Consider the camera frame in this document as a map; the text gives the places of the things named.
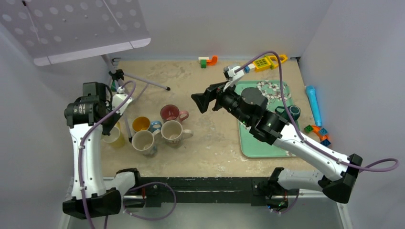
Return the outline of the blue mug yellow inside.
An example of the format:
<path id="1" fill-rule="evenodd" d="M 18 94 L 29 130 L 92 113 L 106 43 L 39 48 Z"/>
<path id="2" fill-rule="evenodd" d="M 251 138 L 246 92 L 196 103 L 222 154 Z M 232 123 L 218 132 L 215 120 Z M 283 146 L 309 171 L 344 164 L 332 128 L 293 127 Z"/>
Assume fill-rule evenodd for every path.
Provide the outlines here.
<path id="1" fill-rule="evenodd" d="M 155 132 L 156 130 L 160 130 L 162 127 L 162 123 L 160 121 L 151 121 L 147 117 L 140 116 L 133 120 L 132 122 L 132 130 L 136 133 L 141 130 L 147 130 L 151 133 Z"/>

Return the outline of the beige floral mug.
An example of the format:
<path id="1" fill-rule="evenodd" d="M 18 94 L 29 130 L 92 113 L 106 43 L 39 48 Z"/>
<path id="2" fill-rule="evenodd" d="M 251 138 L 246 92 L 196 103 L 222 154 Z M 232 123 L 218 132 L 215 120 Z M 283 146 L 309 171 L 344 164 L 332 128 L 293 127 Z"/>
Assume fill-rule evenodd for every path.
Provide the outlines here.
<path id="1" fill-rule="evenodd" d="M 194 132 L 184 129 L 180 122 L 171 120 L 163 124 L 161 135 L 169 147 L 179 148 L 185 139 L 193 137 Z"/>
<path id="2" fill-rule="evenodd" d="M 144 156 L 155 156 L 157 153 L 157 143 L 160 138 L 160 130 L 154 132 L 141 130 L 134 134 L 131 143 L 136 152 L 141 153 Z"/>

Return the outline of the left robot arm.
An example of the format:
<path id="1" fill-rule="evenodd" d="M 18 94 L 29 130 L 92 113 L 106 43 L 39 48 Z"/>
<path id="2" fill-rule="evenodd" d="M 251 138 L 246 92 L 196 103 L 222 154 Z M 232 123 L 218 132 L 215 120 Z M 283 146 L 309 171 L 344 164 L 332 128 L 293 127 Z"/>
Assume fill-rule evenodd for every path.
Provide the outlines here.
<path id="1" fill-rule="evenodd" d="M 63 203 L 65 214 L 87 220 L 115 215 L 126 192 L 141 192 L 135 168 L 118 171 L 109 182 L 102 174 L 102 138 L 111 134 L 132 101 L 132 92 L 127 93 L 124 85 L 113 94 L 106 84 L 89 82 L 83 84 L 82 96 L 65 109 L 74 150 L 74 184 L 70 200 Z"/>

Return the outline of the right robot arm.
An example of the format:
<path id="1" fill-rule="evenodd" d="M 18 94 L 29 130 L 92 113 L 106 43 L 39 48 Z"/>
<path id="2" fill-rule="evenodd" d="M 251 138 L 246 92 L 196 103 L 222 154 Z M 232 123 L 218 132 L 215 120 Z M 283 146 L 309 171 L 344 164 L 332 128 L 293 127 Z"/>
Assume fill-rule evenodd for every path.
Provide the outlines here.
<path id="1" fill-rule="evenodd" d="M 356 183 L 362 158 L 347 156 L 307 138 L 280 115 L 267 110 L 267 98 L 259 89 L 245 88 L 240 94 L 225 83 L 211 84 L 204 93 L 192 94 L 199 111 L 205 113 L 211 101 L 213 111 L 224 108 L 249 128 L 258 141 L 287 150 L 315 167 L 313 171 L 298 171 L 277 167 L 259 191 L 270 197 L 307 189 L 322 192 L 339 203 L 349 202 Z"/>

